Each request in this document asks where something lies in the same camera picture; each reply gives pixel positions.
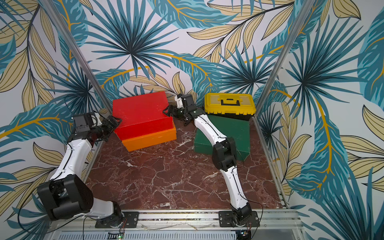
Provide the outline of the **green shoebox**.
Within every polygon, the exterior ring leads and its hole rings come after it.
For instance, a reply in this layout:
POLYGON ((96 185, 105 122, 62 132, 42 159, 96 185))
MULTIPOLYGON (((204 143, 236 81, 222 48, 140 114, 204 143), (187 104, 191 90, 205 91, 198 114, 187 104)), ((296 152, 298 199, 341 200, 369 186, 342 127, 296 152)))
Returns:
MULTIPOLYGON (((248 121, 208 115, 210 121, 227 137, 233 137, 237 147, 238 161, 245 161, 251 153, 250 123, 248 121)), ((196 153, 212 155, 213 146, 204 133, 197 129, 194 150, 196 153)))

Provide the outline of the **red shoebox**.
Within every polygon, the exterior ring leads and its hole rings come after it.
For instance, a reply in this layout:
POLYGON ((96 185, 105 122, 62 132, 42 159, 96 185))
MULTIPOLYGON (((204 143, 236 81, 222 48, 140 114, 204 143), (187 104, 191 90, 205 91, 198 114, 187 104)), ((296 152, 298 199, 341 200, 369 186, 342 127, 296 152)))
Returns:
POLYGON ((163 113, 169 106, 165 92, 113 101, 113 116, 122 120, 115 130, 121 141, 170 130, 173 118, 163 113))

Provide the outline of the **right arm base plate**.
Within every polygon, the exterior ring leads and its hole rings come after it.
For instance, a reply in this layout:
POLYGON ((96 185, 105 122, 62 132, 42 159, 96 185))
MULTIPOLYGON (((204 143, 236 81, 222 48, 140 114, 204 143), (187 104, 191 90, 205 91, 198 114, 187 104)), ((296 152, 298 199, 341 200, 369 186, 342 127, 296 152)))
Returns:
POLYGON ((252 211, 251 215, 245 218, 236 217, 233 211, 219 211, 218 215, 221 228, 253 228, 260 226, 260 218, 256 211, 252 211))

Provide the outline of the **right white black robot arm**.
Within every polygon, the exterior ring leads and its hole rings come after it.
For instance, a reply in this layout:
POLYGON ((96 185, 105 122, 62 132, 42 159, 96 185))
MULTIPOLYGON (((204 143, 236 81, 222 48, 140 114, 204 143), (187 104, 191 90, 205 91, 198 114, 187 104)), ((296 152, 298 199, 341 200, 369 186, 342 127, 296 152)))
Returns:
POLYGON ((193 122, 211 143, 212 161, 222 173, 231 201, 233 223, 244 226, 252 215, 252 208, 245 197, 237 168, 237 148, 233 138, 224 135, 209 119, 207 113, 197 107, 192 95, 178 94, 176 105, 170 105, 163 110, 168 117, 175 117, 185 123, 193 122))

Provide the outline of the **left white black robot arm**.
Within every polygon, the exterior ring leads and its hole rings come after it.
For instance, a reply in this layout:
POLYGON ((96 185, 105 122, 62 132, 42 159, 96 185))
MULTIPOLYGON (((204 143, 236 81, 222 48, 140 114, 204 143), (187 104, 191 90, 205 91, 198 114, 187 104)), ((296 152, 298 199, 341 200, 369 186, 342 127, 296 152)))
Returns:
POLYGON ((52 221, 84 216, 102 225, 117 226, 124 218, 118 203, 94 198, 81 174, 94 144, 107 141, 122 120, 95 112, 75 115, 73 120, 75 127, 64 158, 50 180, 38 186, 37 194, 52 221))

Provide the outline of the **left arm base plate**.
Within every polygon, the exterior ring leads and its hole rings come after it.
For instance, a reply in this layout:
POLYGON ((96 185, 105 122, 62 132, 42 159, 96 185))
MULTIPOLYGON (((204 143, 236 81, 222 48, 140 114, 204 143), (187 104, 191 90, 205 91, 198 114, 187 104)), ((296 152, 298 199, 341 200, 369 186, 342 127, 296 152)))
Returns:
POLYGON ((96 221, 96 229, 120 229, 136 228, 139 219, 139 212, 121 212, 120 215, 113 214, 109 217, 96 221))

